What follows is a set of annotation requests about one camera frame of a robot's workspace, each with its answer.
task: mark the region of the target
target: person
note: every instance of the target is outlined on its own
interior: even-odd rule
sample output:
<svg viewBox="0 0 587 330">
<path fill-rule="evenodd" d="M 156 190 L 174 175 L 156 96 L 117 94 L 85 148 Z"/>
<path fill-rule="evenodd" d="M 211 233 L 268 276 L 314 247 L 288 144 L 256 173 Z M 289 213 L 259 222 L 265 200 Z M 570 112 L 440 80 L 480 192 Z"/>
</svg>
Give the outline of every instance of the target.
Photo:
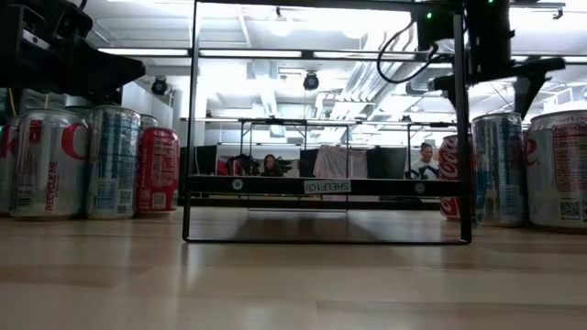
<svg viewBox="0 0 587 330">
<path fill-rule="evenodd" d="M 263 160 L 263 173 L 261 176 L 268 177 L 282 177 L 283 172 L 277 162 L 277 159 L 272 154 L 265 156 Z"/>
<path fill-rule="evenodd" d="M 412 163 L 412 172 L 417 173 L 419 180 L 436 180 L 438 178 L 438 163 L 432 159 L 434 151 L 429 144 L 420 146 L 420 159 Z"/>
</svg>

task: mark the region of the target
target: wall-mounted camera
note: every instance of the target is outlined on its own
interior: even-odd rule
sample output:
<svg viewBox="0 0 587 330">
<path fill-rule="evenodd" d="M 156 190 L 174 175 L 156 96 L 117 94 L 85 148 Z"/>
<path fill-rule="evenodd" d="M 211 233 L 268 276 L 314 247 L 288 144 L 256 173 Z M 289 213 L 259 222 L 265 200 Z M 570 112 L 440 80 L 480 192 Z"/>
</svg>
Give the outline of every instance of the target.
<svg viewBox="0 0 587 330">
<path fill-rule="evenodd" d="M 308 72 L 304 79 L 304 89 L 307 91 L 314 91 L 320 85 L 318 76 L 315 72 Z"/>
<path fill-rule="evenodd" d="M 155 95 L 167 95 L 172 90 L 172 88 L 169 84 L 167 84 L 167 77 L 159 76 L 155 78 L 155 82 L 150 87 L 150 90 Z"/>
</svg>

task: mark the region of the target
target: silver soda can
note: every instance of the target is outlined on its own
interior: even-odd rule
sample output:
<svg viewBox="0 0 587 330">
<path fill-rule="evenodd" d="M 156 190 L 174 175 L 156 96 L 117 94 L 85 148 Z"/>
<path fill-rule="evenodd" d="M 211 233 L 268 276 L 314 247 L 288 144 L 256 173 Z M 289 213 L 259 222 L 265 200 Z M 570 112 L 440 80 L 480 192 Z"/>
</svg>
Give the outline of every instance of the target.
<svg viewBox="0 0 587 330">
<path fill-rule="evenodd" d="M 489 226 L 520 226 L 527 219 L 522 119 L 517 113 L 472 121 L 475 214 Z"/>
<path fill-rule="evenodd" d="M 159 123 L 157 122 L 157 118 L 152 115 L 140 115 L 140 127 L 157 127 Z"/>
<path fill-rule="evenodd" d="M 63 110 L 29 110 L 18 125 L 10 214 L 51 220 L 83 210 L 88 126 Z"/>
<path fill-rule="evenodd" d="M 91 219 L 131 218 L 135 212 L 140 116 L 118 106 L 98 106 L 92 123 L 87 215 Z"/>
<path fill-rule="evenodd" d="M 532 119 L 526 141 L 530 221 L 587 231 L 587 111 Z"/>
<path fill-rule="evenodd" d="M 18 152 L 18 122 L 19 116 L 12 117 L 10 123 L 2 128 L 0 137 L 0 215 L 7 215 L 10 207 Z"/>
</svg>

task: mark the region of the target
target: blue and silver can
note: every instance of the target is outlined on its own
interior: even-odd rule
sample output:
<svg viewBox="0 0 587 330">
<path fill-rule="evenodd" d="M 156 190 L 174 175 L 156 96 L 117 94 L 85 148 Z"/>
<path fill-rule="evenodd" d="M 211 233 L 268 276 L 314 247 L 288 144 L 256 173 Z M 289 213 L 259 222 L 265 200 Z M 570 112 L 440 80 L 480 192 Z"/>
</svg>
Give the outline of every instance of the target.
<svg viewBox="0 0 587 330">
<path fill-rule="evenodd" d="M 520 226 L 527 220 L 522 118 L 482 115 L 472 121 L 475 214 L 488 226 Z"/>
<path fill-rule="evenodd" d="M 99 106 L 92 113 L 90 219 L 128 219 L 134 213 L 140 115 L 118 106 Z"/>
</svg>

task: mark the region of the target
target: ceiling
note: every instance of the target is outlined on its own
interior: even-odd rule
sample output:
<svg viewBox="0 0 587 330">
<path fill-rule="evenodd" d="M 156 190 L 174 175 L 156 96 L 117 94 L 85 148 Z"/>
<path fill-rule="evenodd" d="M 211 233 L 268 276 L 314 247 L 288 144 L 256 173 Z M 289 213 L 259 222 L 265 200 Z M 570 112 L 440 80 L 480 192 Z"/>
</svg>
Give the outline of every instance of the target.
<svg viewBox="0 0 587 330">
<path fill-rule="evenodd" d="M 189 1 L 175 2 L 88 1 L 86 12 L 94 19 L 89 40 L 100 48 L 190 48 L 192 5 Z M 396 12 L 285 7 L 281 14 L 277 18 L 273 6 L 199 5 L 199 45 L 225 49 L 377 50 L 385 33 L 389 36 L 409 21 L 409 15 Z M 569 7 L 558 20 L 552 18 L 554 14 L 554 9 L 512 9 L 511 22 L 516 30 L 513 53 L 587 55 L 587 25 L 582 23 L 587 18 L 587 6 L 585 11 Z M 394 50 L 415 48 L 415 31 L 411 36 L 409 33 L 403 34 Z M 142 60 L 152 75 L 190 74 L 190 59 Z M 373 63 L 269 60 L 261 64 L 251 64 L 251 60 L 199 60 L 200 82 L 206 85 L 207 109 L 212 116 L 253 116 L 264 109 L 266 116 L 322 119 L 327 114 L 329 119 L 397 120 L 404 115 L 415 121 L 454 118 L 454 110 L 445 98 L 437 93 L 414 94 L 410 87 L 415 84 L 383 83 Z M 260 71 L 259 67 L 269 69 Z M 401 78 L 417 68 L 409 63 L 394 64 L 386 70 Z M 299 72 L 280 74 L 283 69 Z M 313 92 L 302 87 L 308 71 L 316 72 L 320 79 L 320 87 Z M 442 69 L 428 71 L 418 79 L 425 83 L 447 73 Z M 271 82 L 260 82 L 261 76 L 269 77 Z M 544 103 L 551 109 L 552 104 L 583 100 L 587 67 L 570 66 L 551 77 L 530 117 L 542 113 Z M 471 117 L 509 108 L 514 94 L 511 86 L 511 82 L 503 81 L 471 88 Z M 337 103 L 344 100 L 361 104 Z"/>
</svg>

